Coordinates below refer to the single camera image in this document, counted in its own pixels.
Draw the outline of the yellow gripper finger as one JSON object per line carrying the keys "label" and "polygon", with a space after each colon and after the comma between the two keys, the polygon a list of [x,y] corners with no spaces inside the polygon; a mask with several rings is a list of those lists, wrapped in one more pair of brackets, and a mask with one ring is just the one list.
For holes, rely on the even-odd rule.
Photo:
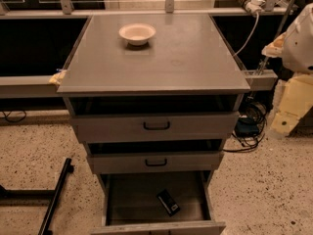
{"label": "yellow gripper finger", "polygon": [[281,58],[283,54],[285,37],[285,33],[279,35],[271,43],[269,43],[262,49],[261,54],[270,58]]}

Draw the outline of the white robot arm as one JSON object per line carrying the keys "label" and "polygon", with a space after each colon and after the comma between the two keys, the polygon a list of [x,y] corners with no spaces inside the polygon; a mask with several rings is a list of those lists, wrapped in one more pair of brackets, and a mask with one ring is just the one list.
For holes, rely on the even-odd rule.
{"label": "white robot arm", "polygon": [[281,58],[283,66],[293,72],[270,127],[288,136],[313,108],[313,4],[306,5],[286,31],[263,48],[262,54]]}

